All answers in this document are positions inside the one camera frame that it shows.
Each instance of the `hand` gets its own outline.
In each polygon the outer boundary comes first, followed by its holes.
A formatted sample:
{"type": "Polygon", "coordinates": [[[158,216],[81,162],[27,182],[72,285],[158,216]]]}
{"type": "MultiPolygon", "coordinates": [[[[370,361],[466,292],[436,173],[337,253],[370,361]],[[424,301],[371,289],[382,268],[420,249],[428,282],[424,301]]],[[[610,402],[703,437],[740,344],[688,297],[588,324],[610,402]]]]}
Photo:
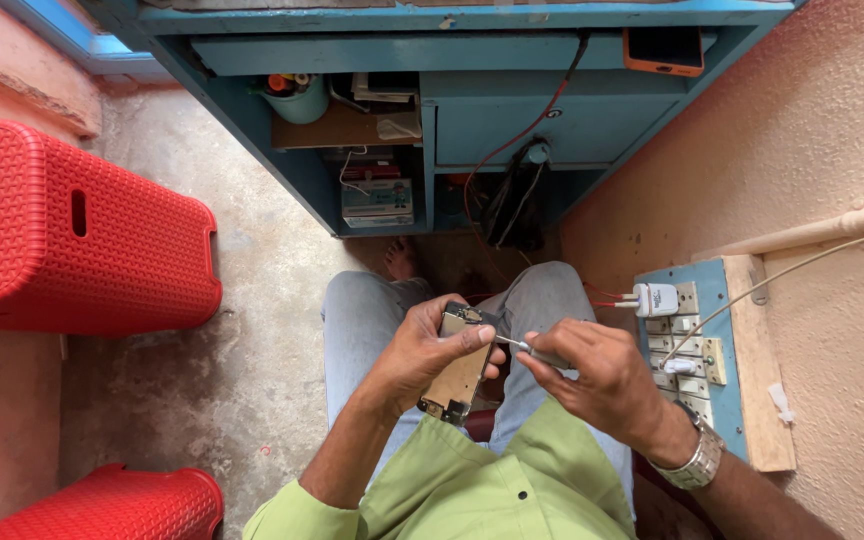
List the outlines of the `hand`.
{"type": "Polygon", "coordinates": [[[579,377],[570,380],[527,352],[515,356],[566,411],[661,467],[681,467],[691,460],[698,431],[685,411],[659,393],[629,332],[562,319],[547,333],[526,333],[525,341],[535,350],[557,353],[579,370],[579,377]]]}
{"type": "MultiPolygon", "coordinates": [[[[461,296],[449,294],[409,309],[389,346],[382,350],[356,390],[358,398],[365,396],[369,403],[399,418],[416,406],[446,366],[492,342],[496,329],[491,325],[466,325],[462,332],[440,339],[442,313],[449,302],[467,304],[461,296]]],[[[505,353],[494,347],[488,362],[485,378],[495,379],[498,367],[494,364],[505,362],[505,353]]]]}

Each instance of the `screwdriver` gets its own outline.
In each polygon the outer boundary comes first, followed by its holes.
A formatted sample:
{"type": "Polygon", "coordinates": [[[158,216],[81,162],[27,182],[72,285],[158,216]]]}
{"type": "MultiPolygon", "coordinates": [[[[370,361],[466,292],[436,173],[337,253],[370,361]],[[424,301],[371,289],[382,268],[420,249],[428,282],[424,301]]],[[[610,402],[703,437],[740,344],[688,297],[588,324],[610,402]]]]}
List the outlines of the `screwdriver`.
{"type": "Polygon", "coordinates": [[[557,367],[558,369],[575,369],[572,367],[572,364],[570,364],[568,360],[559,356],[555,352],[544,352],[542,350],[535,350],[534,347],[524,341],[516,341],[515,339],[502,337],[498,334],[495,335],[495,341],[501,341],[502,343],[508,343],[509,345],[516,345],[518,346],[519,350],[528,353],[529,356],[533,359],[545,362],[552,367],[557,367]]]}

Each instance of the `phone screen assembly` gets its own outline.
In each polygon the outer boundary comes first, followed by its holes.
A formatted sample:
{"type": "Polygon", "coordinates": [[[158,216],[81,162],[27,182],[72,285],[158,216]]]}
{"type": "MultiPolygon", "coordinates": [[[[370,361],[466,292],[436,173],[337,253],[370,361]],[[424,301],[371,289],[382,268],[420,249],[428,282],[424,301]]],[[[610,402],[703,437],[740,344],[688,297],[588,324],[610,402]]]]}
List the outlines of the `phone screen assembly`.
{"type": "Polygon", "coordinates": [[[622,29],[626,68],[698,77],[705,69],[702,31],[697,26],[622,29]]]}
{"type": "MultiPolygon", "coordinates": [[[[441,314],[439,338],[461,333],[468,325],[498,325],[498,317],[475,307],[450,301],[441,314]]],[[[418,399],[418,409],[443,422],[464,426],[473,408],[475,392],[489,363],[494,343],[467,354],[445,366],[418,399]]]]}

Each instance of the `green shirt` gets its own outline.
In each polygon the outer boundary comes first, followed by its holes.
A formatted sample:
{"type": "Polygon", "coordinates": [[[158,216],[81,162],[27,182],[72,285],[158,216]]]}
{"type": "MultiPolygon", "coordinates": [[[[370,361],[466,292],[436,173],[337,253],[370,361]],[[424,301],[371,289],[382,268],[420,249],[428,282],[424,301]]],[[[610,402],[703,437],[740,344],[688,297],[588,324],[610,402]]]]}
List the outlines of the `green shirt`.
{"type": "Polygon", "coordinates": [[[357,510],[295,480],[259,507],[245,540],[635,538],[618,473],[578,418],[547,397],[502,455],[426,416],[357,510]]]}

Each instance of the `red wire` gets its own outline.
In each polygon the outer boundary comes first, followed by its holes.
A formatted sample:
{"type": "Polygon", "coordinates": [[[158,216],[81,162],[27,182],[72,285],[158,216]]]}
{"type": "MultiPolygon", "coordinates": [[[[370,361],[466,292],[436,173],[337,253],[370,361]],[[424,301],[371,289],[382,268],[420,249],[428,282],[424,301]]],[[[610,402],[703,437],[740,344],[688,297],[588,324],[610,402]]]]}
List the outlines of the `red wire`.
{"type": "Polygon", "coordinates": [[[568,84],[569,79],[565,79],[561,82],[561,84],[558,86],[558,90],[556,90],[555,92],[555,95],[552,96],[552,101],[550,101],[549,104],[546,104],[545,110],[543,110],[541,114],[537,118],[535,118],[535,121],[532,123],[532,125],[522,130],[521,133],[513,137],[511,140],[509,140],[509,142],[503,144],[502,146],[499,146],[498,148],[493,150],[492,153],[486,155],[484,159],[479,161],[479,164],[475,165],[475,168],[472,169],[472,172],[468,174],[468,178],[465,179],[465,185],[462,188],[462,199],[464,199],[465,202],[465,216],[468,218],[469,225],[472,226],[472,232],[475,233],[475,240],[479,241],[479,245],[482,246],[482,251],[485,252],[486,258],[488,259],[488,262],[491,263],[492,268],[494,268],[495,271],[498,272],[498,275],[501,276],[503,280],[505,280],[505,283],[509,285],[512,284],[512,280],[509,277],[506,277],[505,274],[503,274],[502,271],[498,269],[498,265],[493,260],[492,255],[489,254],[489,248],[486,246],[486,243],[482,241],[482,236],[479,235],[479,231],[475,229],[475,225],[473,224],[473,214],[469,211],[469,184],[473,181],[473,177],[475,176],[475,173],[479,170],[479,167],[484,166],[485,163],[488,160],[491,160],[496,154],[505,150],[506,148],[509,148],[513,145],[513,143],[525,137],[529,132],[531,132],[533,129],[535,129],[536,126],[539,125],[539,122],[543,121],[543,118],[546,117],[549,110],[552,109],[553,105],[555,105],[556,100],[559,99],[559,95],[562,94],[562,91],[566,89],[566,85],[568,84]]]}
{"type": "Polygon", "coordinates": [[[602,294],[602,295],[605,295],[605,296],[609,296],[609,297],[611,297],[611,298],[617,298],[617,299],[619,299],[619,300],[623,300],[621,294],[614,294],[614,293],[611,293],[611,292],[606,292],[606,291],[604,291],[604,290],[599,290],[599,289],[595,288],[595,286],[592,285],[591,283],[589,283],[588,281],[582,281],[582,286],[583,286],[583,287],[587,287],[587,288],[589,288],[589,289],[592,289],[593,292],[597,292],[597,293],[599,293],[599,294],[602,294]]]}

